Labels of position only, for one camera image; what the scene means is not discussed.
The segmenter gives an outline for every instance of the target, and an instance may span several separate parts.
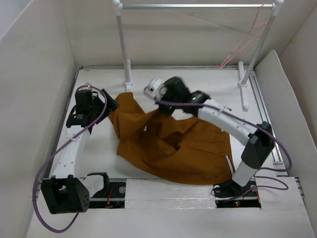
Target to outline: pink string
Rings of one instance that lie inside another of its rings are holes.
[[[256,25],[256,21],[259,15],[260,10],[262,9],[262,7],[265,5],[265,3],[262,4],[262,6],[259,8],[256,18],[254,19],[252,28],[248,31],[248,33],[243,37],[243,39],[239,42],[239,44],[233,49],[233,51],[230,53],[230,55],[221,63],[220,68],[225,67],[233,58],[235,58],[241,51],[243,51],[252,41],[254,41],[263,31],[264,29],[262,29],[259,33],[257,33],[251,40],[249,40],[249,42],[247,44],[244,45],[244,47],[242,47],[237,53],[236,50],[239,48],[239,46],[244,42],[244,40],[250,35],[250,32],[257,27],[266,25],[267,22],[263,22],[260,23],[258,25]]]

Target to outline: brown cloth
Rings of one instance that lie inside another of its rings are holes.
[[[132,93],[122,93],[115,101],[120,107],[109,118],[120,139],[117,155],[172,182],[203,185],[230,180],[225,158],[232,158],[228,133],[196,117],[175,120],[159,110],[146,114]]]

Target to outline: horizontal metal bar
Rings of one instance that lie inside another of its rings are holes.
[[[272,9],[273,4],[123,4],[122,9]]]

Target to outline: white stripe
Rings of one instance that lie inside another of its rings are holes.
[[[228,165],[229,165],[229,168],[230,168],[230,171],[231,171],[231,176],[233,176],[233,174],[234,174],[234,169],[233,169],[233,166],[232,166],[232,164],[231,164],[231,160],[230,160],[230,158],[229,158],[228,155],[226,155],[225,157],[226,157],[226,159],[227,159],[227,162],[228,162]]]

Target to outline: metal rod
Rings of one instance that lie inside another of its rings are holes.
[[[256,48],[256,51],[254,52],[254,55],[252,57],[251,63],[249,64],[248,70],[247,70],[246,74],[244,75],[243,80],[241,81],[242,85],[245,85],[247,83],[247,81],[248,81],[250,73],[253,70],[253,67],[254,67],[254,65],[255,65],[255,63],[257,61],[257,58],[258,58],[258,56],[260,54],[262,46],[264,45],[264,42],[265,42],[266,37],[267,37],[267,35],[268,35],[268,33],[269,33],[270,29],[271,29],[271,26],[273,24],[273,21],[274,21],[275,17],[276,16],[271,15],[270,18],[267,21],[267,24],[265,26],[265,29],[264,29],[262,35],[261,35],[261,38],[260,38],[260,41],[259,41],[258,46]]]
[[[129,63],[128,63],[128,57],[127,57],[127,50],[125,47],[125,41],[123,36],[123,30],[122,30],[122,19],[121,15],[117,16],[117,24],[118,24],[118,30],[119,30],[119,37],[120,37],[120,44],[121,44],[121,52],[123,57],[123,65],[124,65],[124,74],[125,74],[125,83],[130,83],[130,70],[129,70]]]
[[[123,4],[122,9],[272,9],[273,4]]]

